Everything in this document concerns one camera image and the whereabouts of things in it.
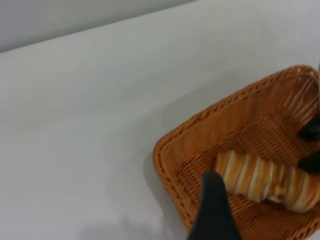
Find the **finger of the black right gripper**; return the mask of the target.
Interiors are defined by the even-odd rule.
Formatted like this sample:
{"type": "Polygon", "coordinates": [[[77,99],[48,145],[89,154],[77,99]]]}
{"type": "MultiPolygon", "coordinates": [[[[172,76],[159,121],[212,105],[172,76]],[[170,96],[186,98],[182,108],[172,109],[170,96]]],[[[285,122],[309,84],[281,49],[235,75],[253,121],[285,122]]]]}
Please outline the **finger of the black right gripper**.
{"type": "Polygon", "coordinates": [[[316,104],[315,115],[298,132],[298,136],[305,141],[320,140],[320,77],[318,77],[317,85],[318,102],[316,104]]]}
{"type": "Polygon", "coordinates": [[[316,152],[310,156],[304,157],[298,161],[298,168],[309,174],[320,173],[320,153],[316,152]]]}

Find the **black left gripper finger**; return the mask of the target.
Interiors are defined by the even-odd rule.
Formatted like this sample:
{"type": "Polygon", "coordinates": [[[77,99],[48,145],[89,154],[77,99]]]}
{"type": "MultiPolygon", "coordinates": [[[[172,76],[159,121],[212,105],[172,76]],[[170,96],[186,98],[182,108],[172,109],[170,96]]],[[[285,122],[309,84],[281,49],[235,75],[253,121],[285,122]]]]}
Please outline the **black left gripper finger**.
{"type": "Polygon", "coordinates": [[[198,212],[188,240],[241,240],[223,178],[208,171],[202,175],[198,212]]]}

